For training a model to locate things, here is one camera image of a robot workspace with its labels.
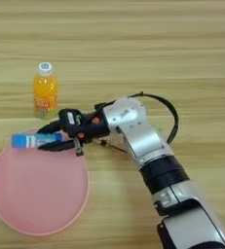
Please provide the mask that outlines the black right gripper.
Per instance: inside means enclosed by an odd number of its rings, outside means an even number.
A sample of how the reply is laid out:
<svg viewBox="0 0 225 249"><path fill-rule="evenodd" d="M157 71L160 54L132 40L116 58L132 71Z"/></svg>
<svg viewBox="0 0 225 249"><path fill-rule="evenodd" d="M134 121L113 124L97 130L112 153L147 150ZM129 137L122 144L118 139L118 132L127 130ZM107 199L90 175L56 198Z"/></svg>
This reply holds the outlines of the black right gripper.
<svg viewBox="0 0 225 249"><path fill-rule="evenodd" d="M82 143L90 143L96 138L107 136L110 131L101 111L82 114L79 110L67 110L65 132L72 140L56 141L39 147L39 150L61 152L74 149L77 157L84 153ZM60 120L44 125L38 133L50 134L61 130Z"/></svg>

